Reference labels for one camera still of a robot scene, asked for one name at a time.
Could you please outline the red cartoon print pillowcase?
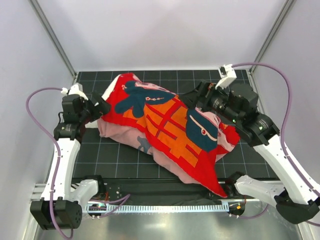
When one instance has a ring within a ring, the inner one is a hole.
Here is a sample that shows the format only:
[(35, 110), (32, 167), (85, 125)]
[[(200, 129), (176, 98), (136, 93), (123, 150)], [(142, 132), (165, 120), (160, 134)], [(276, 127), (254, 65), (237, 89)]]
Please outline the red cartoon print pillowcase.
[(109, 113), (97, 121), (101, 137), (133, 147), (176, 175), (225, 198), (215, 164), (240, 140), (236, 129), (212, 112), (189, 109), (177, 94), (120, 74), (106, 100)]

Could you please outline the white pillow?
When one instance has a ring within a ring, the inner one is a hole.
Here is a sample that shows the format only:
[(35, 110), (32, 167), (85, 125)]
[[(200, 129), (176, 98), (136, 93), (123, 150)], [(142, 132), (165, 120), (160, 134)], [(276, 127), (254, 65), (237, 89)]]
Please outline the white pillow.
[(107, 87), (107, 89), (104, 91), (104, 93), (102, 94), (102, 99), (103, 100), (107, 100), (109, 98), (109, 96), (111, 95), (111, 93), (114, 91), (115, 87), (116, 87), (116, 84), (117, 84), (117, 81), (119, 79), (121, 75), (117, 75), (110, 83), (110, 85)]

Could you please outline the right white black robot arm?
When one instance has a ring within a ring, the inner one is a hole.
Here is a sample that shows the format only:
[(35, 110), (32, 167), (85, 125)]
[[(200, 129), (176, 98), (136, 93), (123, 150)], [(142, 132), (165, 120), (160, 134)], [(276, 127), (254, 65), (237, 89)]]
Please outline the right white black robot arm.
[(212, 82), (202, 81), (179, 97), (189, 108), (215, 111), (235, 126), (240, 138), (269, 164), (282, 185), (274, 185), (235, 172), (223, 188), (230, 198), (250, 196), (276, 208), (292, 224), (309, 222), (320, 211), (320, 185), (303, 170), (284, 143), (279, 128), (258, 111), (259, 96), (253, 88), (236, 83), (226, 93)]

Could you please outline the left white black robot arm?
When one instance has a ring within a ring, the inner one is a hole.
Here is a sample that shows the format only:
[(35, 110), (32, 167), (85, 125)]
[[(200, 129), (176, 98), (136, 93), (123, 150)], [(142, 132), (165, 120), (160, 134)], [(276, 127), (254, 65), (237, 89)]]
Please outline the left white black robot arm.
[(86, 124), (107, 114), (111, 106), (93, 92), (92, 102), (77, 90), (67, 91), (62, 98), (59, 122), (49, 135), (54, 155), (46, 186), (39, 200), (30, 205), (30, 213), (43, 230), (77, 229), (87, 203), (101, 200), (106, 187), (101, 175), (84, 176), (76, 189), (71, 187), (75, 161), (86, 132)]

